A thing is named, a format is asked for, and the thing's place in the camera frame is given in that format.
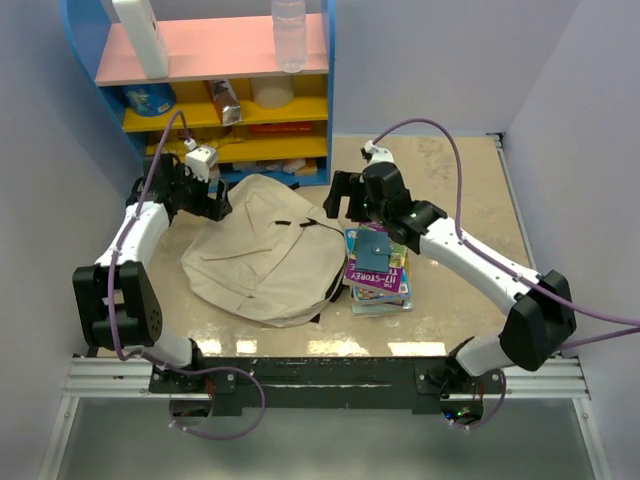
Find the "beige student backpack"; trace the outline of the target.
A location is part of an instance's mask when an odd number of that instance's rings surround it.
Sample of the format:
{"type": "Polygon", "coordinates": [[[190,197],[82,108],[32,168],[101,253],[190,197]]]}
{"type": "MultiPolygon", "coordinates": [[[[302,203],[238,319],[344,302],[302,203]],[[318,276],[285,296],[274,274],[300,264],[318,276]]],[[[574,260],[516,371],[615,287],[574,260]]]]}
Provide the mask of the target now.
{"type": "Polygon", "coordinates": [[[264,175],[247,176],[228,199],[231,213],[206,222],[181,258],[191,290],[263,325],[315,321],[342,282],[347,264],[342,227],[264,175]]]}

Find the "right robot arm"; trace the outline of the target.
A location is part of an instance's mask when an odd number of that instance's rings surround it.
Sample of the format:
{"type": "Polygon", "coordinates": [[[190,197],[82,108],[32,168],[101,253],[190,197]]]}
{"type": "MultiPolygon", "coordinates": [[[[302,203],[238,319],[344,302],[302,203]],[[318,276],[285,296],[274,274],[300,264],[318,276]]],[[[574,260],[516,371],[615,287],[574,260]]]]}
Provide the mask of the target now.
{"type": "Polygon", "coordinates": [[[328,217],[338,216],[343,198],[349,200],[350,220],[380,224],[393,241],[444,265],[505,314],[500,333],[465,340],[430,371],[430,382],[442,394],[469,392],[496,369],[534,372],[575,332],[575,315],[566,305],[569,283],[562,274],[541,275],[457,232],[454,219],[440,207],[412,199],[395,164],[335,172],[323,203],[328,217]]]}

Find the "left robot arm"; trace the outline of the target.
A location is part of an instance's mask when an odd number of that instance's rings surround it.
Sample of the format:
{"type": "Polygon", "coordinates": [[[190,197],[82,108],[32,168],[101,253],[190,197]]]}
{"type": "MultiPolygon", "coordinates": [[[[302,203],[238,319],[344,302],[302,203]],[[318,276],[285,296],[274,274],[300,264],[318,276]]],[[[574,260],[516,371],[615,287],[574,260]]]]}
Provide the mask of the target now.
{"type": "Polygon", "coordinates": [[[145,176],[134,183],[111,245],[72,276],[87,344],[108,349],[123,361],[144,358],[168,368],[185,392],[205,385],[207,368],[195,341],[164,327],[147,266],[178,212],[212,221],[231,213],[225,180],[219,180],[216,196],[209,195],[209,174],[216,160],[216,150],[208,146],[195,148],[183,160],[174,154],[156,155],[145,176]]]}

